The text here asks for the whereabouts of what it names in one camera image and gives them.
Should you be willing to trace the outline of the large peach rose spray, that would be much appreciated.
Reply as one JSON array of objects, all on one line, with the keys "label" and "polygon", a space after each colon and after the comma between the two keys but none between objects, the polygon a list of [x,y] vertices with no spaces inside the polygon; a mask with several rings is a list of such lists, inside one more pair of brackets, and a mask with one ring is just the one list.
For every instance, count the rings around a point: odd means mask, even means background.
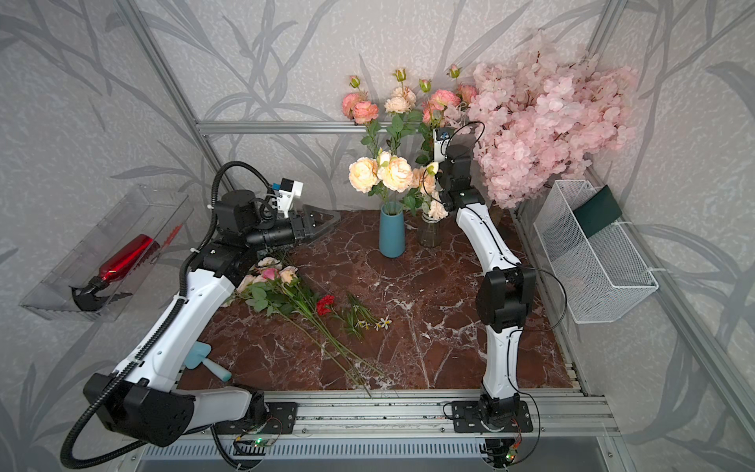
[{"label": "large peach rose spray", "polygon": [[377,157],[360,157],[348,167],[348,180],[359,193],[379,197],[389,216],[403,212],[416,214],[419,174],[404,157],[380,151]]}]

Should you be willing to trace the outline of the pink rose spray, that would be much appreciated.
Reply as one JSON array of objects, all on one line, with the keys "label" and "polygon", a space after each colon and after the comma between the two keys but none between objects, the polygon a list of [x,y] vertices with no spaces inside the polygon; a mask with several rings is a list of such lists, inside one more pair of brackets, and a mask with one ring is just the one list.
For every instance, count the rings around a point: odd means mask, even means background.
[{"label": "pink rose spray", "polygon": [[460,81],[461,72],[462,69],[455,63],[452,63],[448,67],[446,74],[452,79],[455,86],[455,93],[459,100],[459,107],[468,108],[475,98],[477,98],[478,91],[475,86]]},{"label": "pink rose spray", "polygon": [[416,158],[420,165],[429,164],[435,159],[436,130],[457,128],[461,121],[461,98],[457,92],[436,90],[432,92],[430,80],[419,81],[421,92],[427,96],[422,107],[422,122],[418,134],[423,138],[421,153]]}]

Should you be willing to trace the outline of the peach rose spray stem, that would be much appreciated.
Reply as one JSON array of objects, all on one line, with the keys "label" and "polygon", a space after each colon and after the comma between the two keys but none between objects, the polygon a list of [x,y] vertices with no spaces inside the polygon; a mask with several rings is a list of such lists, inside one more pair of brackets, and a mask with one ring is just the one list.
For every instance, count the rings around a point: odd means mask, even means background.
[{"label": "peach rose spray stem", "polygon": [[392,76],[398,86],[385,102],[385,112],[389,116],[387,144],[393,155],[399,155],[402,140],[417,133],[421,113],[416,109],[417,96],[415,92],[407,86],[406,69],[395,69]]}]

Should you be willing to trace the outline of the pink white peony stem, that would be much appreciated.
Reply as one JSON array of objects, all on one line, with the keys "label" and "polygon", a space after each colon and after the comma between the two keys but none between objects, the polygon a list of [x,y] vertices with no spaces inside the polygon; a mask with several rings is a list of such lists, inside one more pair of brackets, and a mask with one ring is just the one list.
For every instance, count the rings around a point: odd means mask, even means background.
[{"label": "pink white peony stem", "polygon": [[264,257],[220,307],[229,308],[241,300],[256,313],[289,315],[293,311],[291,287],[297,280],[297,267],[285,265],[275,257]]}]

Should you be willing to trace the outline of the pink rose spray stem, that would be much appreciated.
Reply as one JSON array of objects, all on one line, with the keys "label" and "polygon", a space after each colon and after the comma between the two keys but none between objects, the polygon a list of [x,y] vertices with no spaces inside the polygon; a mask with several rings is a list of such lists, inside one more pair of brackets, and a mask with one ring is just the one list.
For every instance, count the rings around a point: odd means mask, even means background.
[{"label": "pink rose spray stem", "polygon": [[362,89],[361,80],[352,75],[348,79],[351,92],[341,101],[342,114],[357,126],[363,126],[366,135],[361,143],[367,148],[372,157],[379,154],[379,106],[369,99],[368,93]]}]

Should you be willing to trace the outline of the peach single rose stem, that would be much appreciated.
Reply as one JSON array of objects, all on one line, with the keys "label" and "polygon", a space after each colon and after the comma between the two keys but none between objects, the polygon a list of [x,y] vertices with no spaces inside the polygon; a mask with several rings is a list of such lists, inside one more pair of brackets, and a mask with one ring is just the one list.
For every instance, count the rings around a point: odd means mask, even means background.
[{"label": "peach single rose stem", "polygon": [[440,185],[436,182],[439,171],[440,165],[437,162],[414,169],[409,193],[414,198],[414,203],[408,204],[409,210],[420,210],[432,221],[440,221],[448,216],[448,210],[440,200]]}]

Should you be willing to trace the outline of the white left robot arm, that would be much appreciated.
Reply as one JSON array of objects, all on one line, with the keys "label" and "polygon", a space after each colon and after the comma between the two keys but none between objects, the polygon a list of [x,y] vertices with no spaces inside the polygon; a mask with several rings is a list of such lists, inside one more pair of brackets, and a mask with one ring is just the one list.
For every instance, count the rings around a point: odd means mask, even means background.
[{"label": "white left robot arm", "polygon": [[[186,361],[215,312],[235,292],[264,249],[311,242],[340,223],[337,210],[303,206],[263,228],[264,202],[251,191],[233,191],[212,199],[210,228],[182,263],[179,289],[145,338],[108,376],[95,374],[85,385],[87,410],[61,446],[68,469],[85,469],[145,444],[169,446],[187,433],[220,423],[257,427],[267,421],[260,391],[223,387],[180,391]],[[90,419],[133,442],[108,454],[77,458],[74,446]]]}]

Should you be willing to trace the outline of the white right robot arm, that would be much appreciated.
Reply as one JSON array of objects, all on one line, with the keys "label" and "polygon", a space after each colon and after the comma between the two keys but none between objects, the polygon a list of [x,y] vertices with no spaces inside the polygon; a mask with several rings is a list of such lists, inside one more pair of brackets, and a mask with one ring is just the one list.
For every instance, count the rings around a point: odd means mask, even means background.
[{"label": "white right robot arm", "polygon": [[475,304],[486,330],[487,366],[475,409],[459,415],[464,423],[455,430],[530,433],[529,405],[522,399],[516,370],[536,277],[509,250],[482,194],[472,185],[472,149],[445,140],[435,145],[434,161],[440,165],[440,201],[455,214],[484,273]]}]

